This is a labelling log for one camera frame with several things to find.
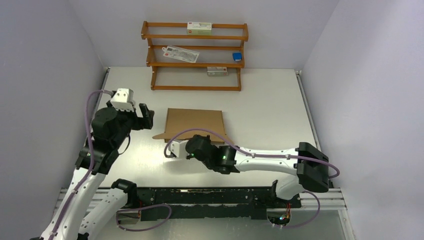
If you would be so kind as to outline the brown cardboard box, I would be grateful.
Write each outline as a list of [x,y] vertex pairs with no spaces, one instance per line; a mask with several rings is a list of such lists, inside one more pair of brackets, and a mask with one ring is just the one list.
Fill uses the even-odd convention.
[[184,108],[168,108],[164,132],[154,135],[154,140],[164,140],[168,143],[178,133],[190,130],[179,135],[177,140],[187,140],[194,135],[210,136],[214,144],[224,144],[225,142],[216,135],[204,130],[215,132],[222,136],[225,140],[233,143],[226,133],[224,124],[224,116],[221,110],[206,109],[184,109]]

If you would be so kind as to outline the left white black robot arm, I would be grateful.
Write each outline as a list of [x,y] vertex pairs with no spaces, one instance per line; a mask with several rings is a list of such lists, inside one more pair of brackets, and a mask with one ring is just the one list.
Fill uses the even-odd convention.
[[106,107],[84,117],[87,139],[79,152],[71,183],[40,240],[93,240],[107,221],[123,207],[141,206],[137,184],[125,179],[112,183],[106,197],[91,211],[89,205],[119,157],[119,148],[132,131],[150,130],[155,112],[139,104],[109,101]]

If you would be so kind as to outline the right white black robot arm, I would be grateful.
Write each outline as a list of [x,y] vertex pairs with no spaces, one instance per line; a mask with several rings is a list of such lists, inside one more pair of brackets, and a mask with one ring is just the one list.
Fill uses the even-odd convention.
[[273,182],[270,202],[282,207],[304,191],[326,193],[330,188],[329,158],[308,142],[284,150],[215,146],[209,136],[194,135],[185,145],[187,157],[221,174],[266,171],[286,174]]

